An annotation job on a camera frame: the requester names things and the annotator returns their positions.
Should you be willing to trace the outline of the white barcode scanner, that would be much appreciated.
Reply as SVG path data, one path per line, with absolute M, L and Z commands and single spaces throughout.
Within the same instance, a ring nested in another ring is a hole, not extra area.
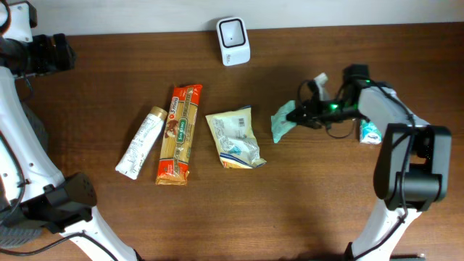
M 247 28 L 240 17 L 227 17 L 216 24 L 223 64 L 226 67 L 247 63 L 251 49 Z

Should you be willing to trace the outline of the orange spaghetti packet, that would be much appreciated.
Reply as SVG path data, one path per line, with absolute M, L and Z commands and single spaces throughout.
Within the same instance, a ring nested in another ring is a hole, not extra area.
M 157 185 L 186 185 L 203 85 L 175 87 L 162 134 Z

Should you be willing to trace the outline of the small green-white packet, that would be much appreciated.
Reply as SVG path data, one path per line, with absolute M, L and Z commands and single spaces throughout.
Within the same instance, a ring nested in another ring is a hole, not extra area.
M 360 143 L 361 144 L 380 144 L 382 134 L 375 124 L 371 121 L 360 121 Z

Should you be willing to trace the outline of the white tube with gold cap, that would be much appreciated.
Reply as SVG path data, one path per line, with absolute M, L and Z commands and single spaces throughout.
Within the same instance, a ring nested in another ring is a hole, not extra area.
M 152 107 L 132 138 L 126 152 L 115 170 L 136 180 L 155 141 L 161 133 L 167 112 L 160 107 Z

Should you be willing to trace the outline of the grey plastic basket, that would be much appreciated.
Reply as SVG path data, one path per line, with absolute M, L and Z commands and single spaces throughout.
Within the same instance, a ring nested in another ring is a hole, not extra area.
M 20 203 L 25 195 L 26 182 L 14 152 L 1 133 L 1 154 L 5 157 L 3 166 L 11 170 L 7 181 L 7 172 L 1 171 L 1 252 L 26 244 L 42 234 L 41 228 L 10 228 L 8 225 L 16 214 L 20 214 Z

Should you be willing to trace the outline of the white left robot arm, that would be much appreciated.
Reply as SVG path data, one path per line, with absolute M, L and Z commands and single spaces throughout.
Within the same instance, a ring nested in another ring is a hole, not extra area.
M 46 153 L 15 81 L 75 66 L 64 34 L 34 36 L 30 43 L 1 40 L 1 252 L 17 248 L 43 230 L 71 240 L 92 260 L 140 260 L 99 213 L 96 192 L 84 173 L 64 177 Z

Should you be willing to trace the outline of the teal wet wipes pack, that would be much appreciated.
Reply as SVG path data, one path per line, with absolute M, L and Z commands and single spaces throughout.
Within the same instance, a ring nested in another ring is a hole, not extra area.
M 271 132 L 273 134 L 273 142 L 275 144 L 277 144 L 291 129 L 297 126 L 296 123 L 286 119 L 287 114 L 295 109 L 296 102 L 294 100 L 290 100 L 281 106 L 271 117 Z

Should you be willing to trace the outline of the cream chips bag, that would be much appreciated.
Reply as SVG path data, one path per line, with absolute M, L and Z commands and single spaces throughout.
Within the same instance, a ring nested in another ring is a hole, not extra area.
M 266 164 L 252 130 L 252 108 L 206 115 L 224 168 L 253 169 Z

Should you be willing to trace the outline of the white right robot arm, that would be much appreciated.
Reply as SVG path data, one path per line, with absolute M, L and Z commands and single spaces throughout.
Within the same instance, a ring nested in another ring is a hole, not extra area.
M 326 77 L 303 82 L 310 99 L 297 99 L 289 122 L 330 128 L 345 120 L 367 120 L 381 132 L 373 174 L 377 202 L 362 233 L 348 243 L 345 260 L 390 260 L 408 226 L 447 195 L 452 134 L 416 116 L 386 82 L 370 78 L 367 65 L 350 65 L 334 98 Z

